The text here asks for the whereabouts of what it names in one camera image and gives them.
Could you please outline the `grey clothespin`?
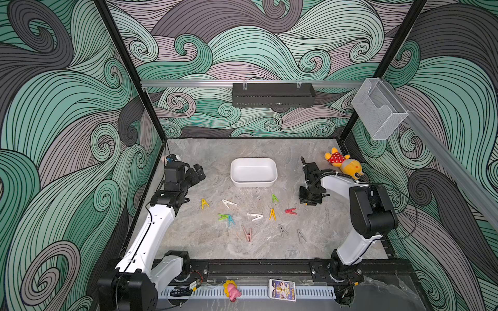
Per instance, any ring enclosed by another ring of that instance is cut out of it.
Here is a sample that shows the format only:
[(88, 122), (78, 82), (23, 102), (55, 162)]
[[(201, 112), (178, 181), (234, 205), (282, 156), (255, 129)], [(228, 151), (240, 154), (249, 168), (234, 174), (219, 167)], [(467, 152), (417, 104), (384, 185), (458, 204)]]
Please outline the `grey clothespin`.
[(300, 229), (297, 229), (297, 235), (298, 235), (298, 242), (301, 244), (303, 242), (307, 242), (304, 234), (302, 233), (302, 231)]
[(283, 225), (279, 224), (278, 225), (278, 229), (279, 229), (279, 232), (280, 232), (280, 235), (282, 238), (286, 237), (289, 235), (289, 233), (287, 232), (287, 230), (284, 228)]

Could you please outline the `yellow clothespin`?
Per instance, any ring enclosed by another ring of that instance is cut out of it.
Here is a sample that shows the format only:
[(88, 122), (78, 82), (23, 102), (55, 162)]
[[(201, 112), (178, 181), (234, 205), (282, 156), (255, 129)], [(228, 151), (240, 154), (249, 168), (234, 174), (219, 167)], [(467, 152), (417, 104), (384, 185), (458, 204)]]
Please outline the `yellow clothespin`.
[(209, 203), (205, 199), (201, 199), (201, 209), (204, 210), (206, 207), (210, 207)]

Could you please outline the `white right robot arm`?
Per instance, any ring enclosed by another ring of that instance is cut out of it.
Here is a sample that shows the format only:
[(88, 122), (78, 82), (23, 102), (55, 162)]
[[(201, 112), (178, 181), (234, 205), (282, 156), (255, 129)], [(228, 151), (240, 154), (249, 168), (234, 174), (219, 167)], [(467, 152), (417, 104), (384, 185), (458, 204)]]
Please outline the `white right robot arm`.
[(363, 255), (371, 245), (397, 228), (398, 217), (386, 187), (363, 183), (335, 170), (320, 170), (316, 163), (302, 162), (305, 185), (298, 198), (307, 206), (320, 205), (328, 191), (349, 200), (353, 229), (346, 240), (333, 251), (328, 264), (332, 281), (359, 282), (358, 272)]

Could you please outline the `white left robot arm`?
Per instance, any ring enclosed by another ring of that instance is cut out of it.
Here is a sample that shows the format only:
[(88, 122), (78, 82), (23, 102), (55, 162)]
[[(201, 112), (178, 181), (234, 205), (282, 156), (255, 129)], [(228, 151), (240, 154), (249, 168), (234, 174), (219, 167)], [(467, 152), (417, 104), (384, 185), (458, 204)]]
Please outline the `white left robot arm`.
[(147, 207), (147, 217), (123, 258), (97, 282), (100, 310), (156, 310), (159, 292), (188, 272), (185, 255), (174, 252), (154, 264), (160, 243), (188, 191), (205, 180), (199, 164), (189, 165), (176, 155), (166, 158), (163, 178)]

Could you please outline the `white plastic storage box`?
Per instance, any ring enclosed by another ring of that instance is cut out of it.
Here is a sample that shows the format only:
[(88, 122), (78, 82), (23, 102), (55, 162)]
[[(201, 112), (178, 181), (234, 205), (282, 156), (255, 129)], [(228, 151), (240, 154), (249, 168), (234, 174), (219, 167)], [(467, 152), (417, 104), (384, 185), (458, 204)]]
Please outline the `white plastic storage box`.
[(238, 188), (271, 187), (278, 170), (271, 158), (237, 158), (231, 162), (230, 177)]

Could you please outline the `orange clothespin centre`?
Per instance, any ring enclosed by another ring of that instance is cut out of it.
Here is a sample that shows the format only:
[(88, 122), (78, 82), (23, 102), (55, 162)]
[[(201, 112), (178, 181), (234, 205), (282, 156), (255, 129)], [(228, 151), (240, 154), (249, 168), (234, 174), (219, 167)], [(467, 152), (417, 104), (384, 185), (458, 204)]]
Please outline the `orange clothespin centre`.
[(270, 216), (268, 219), (276, 221), (276, 213), (274, 209), (271, 209)]

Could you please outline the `yellow plush bear toy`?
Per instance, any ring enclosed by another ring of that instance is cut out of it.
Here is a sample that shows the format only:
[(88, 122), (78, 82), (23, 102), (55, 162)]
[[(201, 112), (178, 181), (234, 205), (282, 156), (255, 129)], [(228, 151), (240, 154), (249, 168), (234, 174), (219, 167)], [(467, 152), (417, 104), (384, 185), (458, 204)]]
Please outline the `yellow plush bear toy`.
[(354, 180), (359, 180), (364, 175), (363, 167), (358, 160), (351, 158), (349, 154), (342, 155), (336, 148), (325, 153), (324, 157), (328, 163), (339, 168), (343, 174)]

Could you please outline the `pink clothespin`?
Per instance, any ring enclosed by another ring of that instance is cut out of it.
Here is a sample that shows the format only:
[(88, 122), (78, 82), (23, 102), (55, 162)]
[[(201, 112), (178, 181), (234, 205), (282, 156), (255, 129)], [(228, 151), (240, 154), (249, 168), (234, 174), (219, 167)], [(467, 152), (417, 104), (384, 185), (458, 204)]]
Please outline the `pink clothespin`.
[(245, 228), (245, 226), (242, 225), (242, 229), (243, 229), (243, 232), (244, 232), (244, 235), (245, 235), (245, 238), (247, 240), (247, 242), (251, 242), (252, 241), (252, 228)]

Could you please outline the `aluminium rail back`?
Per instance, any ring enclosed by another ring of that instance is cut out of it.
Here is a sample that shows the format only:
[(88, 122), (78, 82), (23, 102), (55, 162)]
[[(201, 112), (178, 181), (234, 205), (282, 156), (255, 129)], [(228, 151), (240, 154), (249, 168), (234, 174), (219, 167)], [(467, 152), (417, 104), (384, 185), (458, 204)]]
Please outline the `aluminium rail back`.
[(143, 88), (231, 88), (234, 84), (292, 84), (299, 88), (302, 84), (312, 84), (316, 88), (360, 88), (363, 81), (334, 80), (141, 80)]

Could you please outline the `aluminium rail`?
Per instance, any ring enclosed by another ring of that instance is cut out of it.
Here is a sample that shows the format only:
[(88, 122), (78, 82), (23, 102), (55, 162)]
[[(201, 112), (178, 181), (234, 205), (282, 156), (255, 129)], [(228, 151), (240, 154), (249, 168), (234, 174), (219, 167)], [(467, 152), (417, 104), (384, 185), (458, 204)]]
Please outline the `aluminium rail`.
[(485, 92), (484, 104), (454, 83), (442, 98), (406, 85), (387, 86), (393, 100), (407, 111), (406, 123), (460, 185), (477, 210), (497, 227), (497, 96)]
[(231, 88), (234, 84), (292, 84), (299, 88), (302, 84), (312, 84), (316, 88), (360, 88), (363, 81), (334, 80), (141, 80), (143, 88)]

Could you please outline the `clear plastic wall bin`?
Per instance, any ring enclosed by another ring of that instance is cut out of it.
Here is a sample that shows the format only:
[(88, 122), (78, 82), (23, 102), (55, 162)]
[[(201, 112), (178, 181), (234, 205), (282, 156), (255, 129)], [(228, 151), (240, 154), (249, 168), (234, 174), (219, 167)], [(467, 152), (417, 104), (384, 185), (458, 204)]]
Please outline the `clear plastic wall bin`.
[(379, 78), (366, 79), (351, 103), (374, 141), (387, 140), (409, 115), (392, 85)]

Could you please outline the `black corner frame post left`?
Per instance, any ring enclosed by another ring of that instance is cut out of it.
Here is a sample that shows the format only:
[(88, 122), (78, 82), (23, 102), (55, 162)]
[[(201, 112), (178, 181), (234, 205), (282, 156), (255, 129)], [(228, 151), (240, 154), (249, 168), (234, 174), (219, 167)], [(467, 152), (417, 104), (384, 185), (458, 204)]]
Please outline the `black corner frame post left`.
[(154, 128), (156, 129), (162, 143), (166, 144), (167, 136), (165, 135), (165, 133), (163, 131), (163, 128), (162, 128), (161, 123), (158, 119), (158, 116), (154, 110), (154, 106), (150, 100), (150, 97), (142, 88), (140, 76), (137, 72), (135, 65), (132, 62), (132, 58), (131, 58), (130, 54), (127, 51), (127, 48), (124, 44), (124, 40), (121, 37), (121, 34), (119, 32), (117, 24), (114, 21), (114, 18), (112, 17), (112, 13), (110, 12), (110, 9), (109, 9), (109, 6), (107, 5), (107, 2), (104, 0), (95, 0), (94, 4), (97, 7), (97, 10), (101, 16), (101, 19), (102, 19), (102, 21), (103, 21), (103, 23), (104, 23), (104, 25), (109, 33), (114, 45), (115, 45), (115, 48), (118, 51), (120, 58), (124, 62), (124, 67), (130, 76), (132, 84), (135, 87), (137, 94), (138, 94), (145, 110), (149, 114), (149, 117), (153, 123)]

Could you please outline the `black corner frame post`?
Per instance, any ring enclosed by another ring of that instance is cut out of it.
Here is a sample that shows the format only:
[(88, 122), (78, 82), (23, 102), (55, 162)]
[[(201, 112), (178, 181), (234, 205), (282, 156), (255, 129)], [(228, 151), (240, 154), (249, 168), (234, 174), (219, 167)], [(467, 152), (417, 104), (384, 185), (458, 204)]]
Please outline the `black corner frame post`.
[[(406, 17), (404, 18), (402, 24), (399, 26), (399, 29), (395, 33), (394, 39), (392, 43), (389, 45), (386, 54), (384, 55), (380, 64), (377, 66), (377, 69), (373, 74), (374, 78), (382, 78), (385, 75), (391, 62), (398, 54), (403, 43), (405, 42), (409, 33), (411, 32), (411, 29), (413, 28), (417, 18), (421, 14), (426, 3), (427, 0), (413, 1), (413, 4), (411, 5)], [(353, 112), (348, 120), (348, 123), (346, 124), (341, 135), (339, 136), (338, 142), (343, 143), (347, 140), (358, 118), (359, 118), (358, 114), (356, 112)]]
[(124, 67), (130, 76), (132, 84), (135, 87), (137, 94), (138, 94), (145, 110), (149, 114), (149, 117), (153, 123), (154, 128), (156, 129), (162, 143), (166, 144), (167, 136), (165, 135), (165, 133), (163, 131), (163, 128), (162, 128), (161, 123), (158, 119), (158, 116), (154, 110), (154, 106), (150, 100), (150, 97), (142, 88), (140, 76), (137, 72), (135, 65), (132, 62), (132, 58), (131, 58), (130, 54), (127, 51), (127, 48), (124, 44), (124, 40), (121, 37), (121, 34), (119, 32), (117, 24), (114, 21), (114, 18), (112, 17), (112, 13), (110, 12), (110, 9), (109, 9), (109, 6), (107, 5), (107, 2), (104, 0), (95, 0), (94, 4), (97, 7), (97, 10), (101, 16), (101, 19), (102, 19), (102, 21), (103, 21), (103, 23), (104, 23), (104, 25), (109, 33), (114, 45), (115, 45), (115, 48), (118, 51), (120, 58), (124, 62)]

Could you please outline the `aluminium rail right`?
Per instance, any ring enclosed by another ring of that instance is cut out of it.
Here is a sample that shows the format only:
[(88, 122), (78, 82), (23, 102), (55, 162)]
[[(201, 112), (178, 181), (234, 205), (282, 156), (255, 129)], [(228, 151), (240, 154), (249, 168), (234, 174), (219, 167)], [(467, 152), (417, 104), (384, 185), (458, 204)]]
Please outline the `aluminium rail right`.
[(497, 227), (497, 96), (485, 92), (484, 104), (454, 83), (442, 98), (406, 85), (387, 86), (393, 100), (407, 111), (406, 123), (460, 185), (477, 210)]

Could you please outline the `black corner frame post right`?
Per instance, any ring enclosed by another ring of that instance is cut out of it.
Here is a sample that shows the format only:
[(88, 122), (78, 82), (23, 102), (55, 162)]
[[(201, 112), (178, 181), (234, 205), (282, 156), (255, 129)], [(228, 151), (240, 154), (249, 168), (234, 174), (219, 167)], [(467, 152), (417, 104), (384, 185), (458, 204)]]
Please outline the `black corner frame post right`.
[[(385, 75), (391, 62), (398, 54), (403, 43), (405, 42), (409, 33), (411, 32), (411, 29), (413, 28), (417, 18), (421, 14), (426, 3), (427, 0), (413, 1), (413, 4), (411, 5), (406, 17), (404, 18), (402, 24), (399, 26), (399, 29), (395, 33), (394, 39), (392, 43), (389, 45), (386, 54), (384, 55), (380, 64), (377, 66), (377, 69), (373, 74), (374, 78), (382, 78)], [(348, 120), (348, 123), (346, 124), (341, 135), (339, 136), (338, 142), (343, 143), (347, 140), (358, 118), (359, 118), (358, 114), (356, 112), (353, 112)]]

